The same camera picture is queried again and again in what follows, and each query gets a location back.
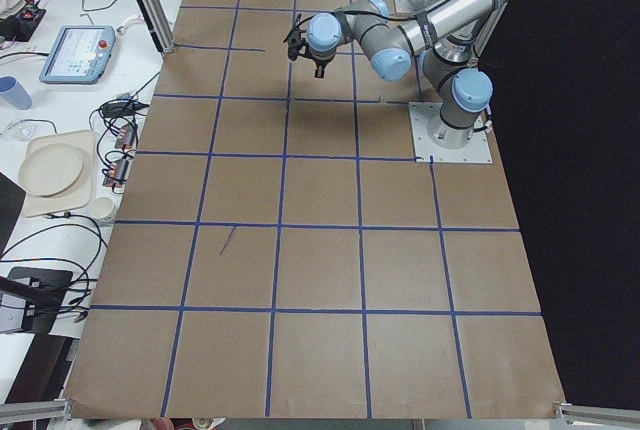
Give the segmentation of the white paper cup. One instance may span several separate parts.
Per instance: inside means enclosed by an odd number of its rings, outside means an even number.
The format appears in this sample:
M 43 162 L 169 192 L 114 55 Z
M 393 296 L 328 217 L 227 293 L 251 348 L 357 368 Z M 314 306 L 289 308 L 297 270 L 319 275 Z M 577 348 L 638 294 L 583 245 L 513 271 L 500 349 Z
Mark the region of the white paper cup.
M 109 197 L 96 198 L 89 206 L 90 217 L 101 226 L 112 224 L 117 212 L 118 206 Z

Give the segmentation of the beige round plate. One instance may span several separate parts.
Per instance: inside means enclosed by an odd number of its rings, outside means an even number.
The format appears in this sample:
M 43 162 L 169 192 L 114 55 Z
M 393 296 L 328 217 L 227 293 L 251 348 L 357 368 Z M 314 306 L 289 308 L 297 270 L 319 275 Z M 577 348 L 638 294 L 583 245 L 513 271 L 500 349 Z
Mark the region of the beige round plate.
M 30 195 L 51 196 L 74 184 L 83 166 L 80 149 L 69 144 L 51 144 L 26 157 L 19 169 L 18 181 Z

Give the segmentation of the blue plastic cup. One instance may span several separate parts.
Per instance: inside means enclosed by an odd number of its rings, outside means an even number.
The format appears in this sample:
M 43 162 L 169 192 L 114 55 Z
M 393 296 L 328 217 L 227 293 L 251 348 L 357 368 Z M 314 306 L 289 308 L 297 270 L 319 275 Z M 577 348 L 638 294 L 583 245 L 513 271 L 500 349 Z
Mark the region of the blue plastic cup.
M 0 94 L 5 102 L 19 110 L 28 110 L 32 106 L 30 95 L 15 77 L 0 78 Z

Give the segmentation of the beige tray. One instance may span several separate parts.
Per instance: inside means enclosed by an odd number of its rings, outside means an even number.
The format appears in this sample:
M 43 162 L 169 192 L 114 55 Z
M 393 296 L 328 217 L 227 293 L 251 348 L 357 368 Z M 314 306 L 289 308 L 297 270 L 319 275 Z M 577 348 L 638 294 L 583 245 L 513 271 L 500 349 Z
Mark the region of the beige tray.
M 35 138 L 27 146 L 25 159 L 33 151 L 56 143 L 69 144 L 81 150 L 84 162 L 81 175 L 66 190 L 45 197 L 30 195 L 19 184 L 26 192 L 22 209 L 22 215 L 25 217 L 78 209 L 86 206 L 92 199 L 95 134 L 91 130 L 79 130 Z

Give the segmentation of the near teach pendant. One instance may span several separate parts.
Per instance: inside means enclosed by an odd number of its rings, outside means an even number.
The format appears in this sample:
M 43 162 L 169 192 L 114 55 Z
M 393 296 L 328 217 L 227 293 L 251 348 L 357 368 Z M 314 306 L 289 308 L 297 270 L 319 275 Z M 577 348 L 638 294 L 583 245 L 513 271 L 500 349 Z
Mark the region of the near teach pendant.
M 116 42 L 111 26 L 63 26 L 39 75 L 45 84 L 95 84 Z

